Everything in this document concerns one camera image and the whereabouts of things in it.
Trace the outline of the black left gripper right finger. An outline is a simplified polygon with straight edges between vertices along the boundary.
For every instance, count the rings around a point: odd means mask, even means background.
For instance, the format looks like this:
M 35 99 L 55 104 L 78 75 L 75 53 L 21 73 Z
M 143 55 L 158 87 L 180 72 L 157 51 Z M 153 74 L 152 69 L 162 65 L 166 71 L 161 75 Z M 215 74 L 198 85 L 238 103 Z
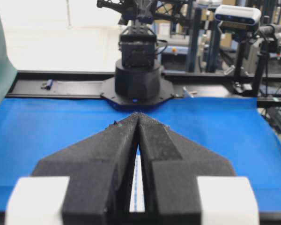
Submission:
M 146 204 L 161 224 L 259 224 L 249 180 L 225 157 L 143 113 L 137 127 Z

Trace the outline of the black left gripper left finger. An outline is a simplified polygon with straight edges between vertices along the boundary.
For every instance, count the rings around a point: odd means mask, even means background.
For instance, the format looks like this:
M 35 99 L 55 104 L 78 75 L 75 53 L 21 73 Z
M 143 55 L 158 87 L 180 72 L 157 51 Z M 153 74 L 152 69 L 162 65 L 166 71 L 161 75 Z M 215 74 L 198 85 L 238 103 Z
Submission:
M 8 225 L 106 225 L 129 211 L 138 115 L 39 160 L 18 179 Z

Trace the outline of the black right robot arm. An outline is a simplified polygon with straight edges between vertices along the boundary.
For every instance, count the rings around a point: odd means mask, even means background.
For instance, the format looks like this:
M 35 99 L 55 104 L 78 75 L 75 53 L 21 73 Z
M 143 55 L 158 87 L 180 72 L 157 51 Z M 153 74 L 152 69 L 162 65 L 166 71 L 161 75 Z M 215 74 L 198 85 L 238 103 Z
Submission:
M 157 36 L 148 27 L 154 21 L 155 0 L 97 1 L 98 8 L 121 14 L 119 25 L 126 28 L 119 35 L 121 59 L 116 62 L 115 92 L 130 99 L 147 100 L 160 91 L 160 63 Z

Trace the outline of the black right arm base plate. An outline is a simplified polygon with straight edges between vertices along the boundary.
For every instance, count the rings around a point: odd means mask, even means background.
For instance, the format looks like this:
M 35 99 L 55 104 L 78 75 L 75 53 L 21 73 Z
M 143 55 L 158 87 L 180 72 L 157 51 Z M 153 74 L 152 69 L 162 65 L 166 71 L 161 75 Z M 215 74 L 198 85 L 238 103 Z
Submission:
M 124 94 L 117 93 L 115 78 L 110 78 L 102 83 L 100 97 L 112 107 L 123 110 L 152 108 L 174 98 L 173 84 L 165 79 L 161 79 L 159 87 L 151 92 L 143 84 L 133 84 L 125 90 Z

